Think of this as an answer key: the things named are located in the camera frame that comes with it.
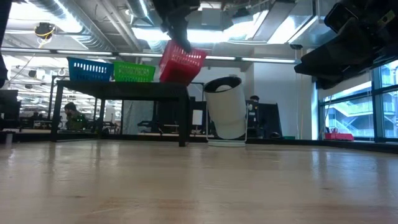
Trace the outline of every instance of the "red basket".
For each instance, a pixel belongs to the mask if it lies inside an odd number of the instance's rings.
[[[160,82],[175,82],[188,86],[199,74],[205,59],[205,51],[192,49],[191,53],[187,54],[170,40],[159,64]]]

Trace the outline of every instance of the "desk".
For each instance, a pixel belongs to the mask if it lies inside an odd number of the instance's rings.
[[[179,146],[185,146],[189,138],[189,95],[187,87],[178,83],[134,83],[134,82],[71,82],[58,81],[57,95],[53,114],[53,125],[51,130],[51,141],[57,141],[58,123],[61,110],[63,89],[79,91],[94,96],[101,100],[99,111],[99,130],[102,124],[105,111],[105,100],[148,100],[148,101],[177,101],[179,110]]]

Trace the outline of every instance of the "window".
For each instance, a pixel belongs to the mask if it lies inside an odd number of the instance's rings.
[[[326,105],[326,111],[326,127],[337,128],[339,133],[351,133],[354,137],[374,137],[371,97]]]
[[[372,82],[369,81],[369,82],[360,84],[358,86],[349,88],[347,90],[341,91],[339,93],[336,93],[331,97],[331,99],[335,100],[335,99],[346,97],[346,96],[353,96],[355,94],[364,93],[364,92],[371,91],[371,90],[372,90]],[[323,99],[323,101],[324,102],[330,101],[330,96]]]
[[[398,138],[398,91],[385,93],[383,99],[384,137]]]
[[[380,67],[382,87],[398,84],[398,60]]]

